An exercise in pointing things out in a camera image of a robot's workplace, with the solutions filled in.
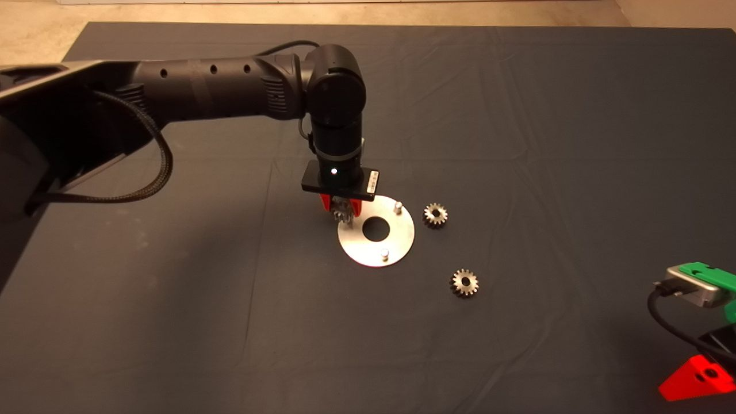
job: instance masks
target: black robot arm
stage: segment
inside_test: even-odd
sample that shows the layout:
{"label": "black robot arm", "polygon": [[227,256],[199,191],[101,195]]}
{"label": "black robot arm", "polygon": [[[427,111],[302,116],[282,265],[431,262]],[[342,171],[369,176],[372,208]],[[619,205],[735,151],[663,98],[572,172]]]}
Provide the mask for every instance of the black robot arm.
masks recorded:
{"label": "black robot arm", "polygon": [[373,200],[372,170],[361,168],[365,85],[355,57],[342,46],[317,47],[304,60],[258,55],[146,61],[125,88],[141,86],[146,109],[160,126],[231,116],[301,119],[309,113],[317,160],[308,166],[302,188]]}
{"label": "black robot arm", "polygon": [[[28,163],[25,154],[11,166],[17,171],[9,175],[29,179],[23,186],[13,183],[16,194],[11,194],[10,208],[21,200],[37,206],[148,197],[166,177],[157,178],[158,187],[142,189],[137,197],[56,194],[152,139],[165,155],[168,149],[159,129],[171,122],[234,116],[287,120],[307,113],[309,147],[316,160],[308,164],[302,188],[323,194],[323,202],[332,197],[373,200],[378,172],[361,167],[365,102],[355,57],[337,45],[318,46],[304,60],[293,54],[263,54],[0,69],[0,155],[15,158],[25,151],[37,160]],[[170,159],[162,165],[167,162],[170,173]]]}

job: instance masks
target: label sticker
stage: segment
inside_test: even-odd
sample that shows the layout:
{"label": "label sticker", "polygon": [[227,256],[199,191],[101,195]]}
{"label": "label sticker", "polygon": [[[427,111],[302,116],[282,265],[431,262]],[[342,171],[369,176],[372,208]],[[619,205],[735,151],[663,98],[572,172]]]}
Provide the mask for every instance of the label sticker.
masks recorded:
{"label": "label sticker", "polygon": [[373,170],[370,172],[370,177],[368,177],[368,188],[366,189],[368,194],[374,194],[375,187],[377,185],[378,185],[378,171]]}

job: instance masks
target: dark gray tablecloth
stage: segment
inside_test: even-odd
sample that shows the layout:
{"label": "dark gray tablecloth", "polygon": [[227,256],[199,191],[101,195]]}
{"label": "dark gray tablecloth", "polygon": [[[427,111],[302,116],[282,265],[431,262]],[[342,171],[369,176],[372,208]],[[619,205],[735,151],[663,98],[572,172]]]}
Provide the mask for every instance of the dark gray tablecloth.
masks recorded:
{"label": "dark gray tablecloth", "polygon": [[[173,124],[174,176],[51,206],[0,296],[4,413],[725,413],[665,403],[695,353],[650,319],[666,267],[736,270],[736,36],[725,29],[90,24],[67,59],[352,50],[364,163],[415,218],[361,267],[296,122]],[[297,49],[303,55],[306,49]],[[146,183],[154,147],[78,188]],[[420,212],[444,203],[441,231]],[[452,273],[475,271],[463,301]],[[694,334],[725,324],[670,299]]]}

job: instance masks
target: metal gear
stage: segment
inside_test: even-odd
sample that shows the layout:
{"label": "metal gear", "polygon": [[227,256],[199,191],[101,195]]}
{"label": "metal gear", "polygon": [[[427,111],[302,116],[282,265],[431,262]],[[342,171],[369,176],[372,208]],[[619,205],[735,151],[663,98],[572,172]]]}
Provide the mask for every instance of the metal gear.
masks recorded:
{"label": "metal gear", "polygon": [[335,221],[348,224],[353,222],[355,212],[353,211],[353,206],[350,204],[350,200],[347,198],[337,196],[332,197],[330,211],[332,211]]}
{"label": "metal gear", "polygon": [[478,278],[468,269],[460,269],[450,279],[450,288],[461,298],[469,298],[478,292]]}
{"label": "metal gear", "polygon": [[447,222],[447,209],[441,204],[432,203],[425,207],[422,221],[430,228],[440,228]]}

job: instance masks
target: metal disc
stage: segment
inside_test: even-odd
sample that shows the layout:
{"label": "metal disc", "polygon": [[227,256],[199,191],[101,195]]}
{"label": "metal disc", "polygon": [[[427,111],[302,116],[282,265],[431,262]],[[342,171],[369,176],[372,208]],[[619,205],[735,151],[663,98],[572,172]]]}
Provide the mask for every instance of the metal disc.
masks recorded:
{"label": "metal disc", "polygon": [[[379,242],[363,234],[363,223],[371,217],[380,217],[389,224],[389,235]],[[363,202],[361,215],[352,223],[338,223],[337,237],[345,253],[363,266],[389,266],[406,256],[414,244],[414,221],[401,203],[377,195],[372,202]]]}

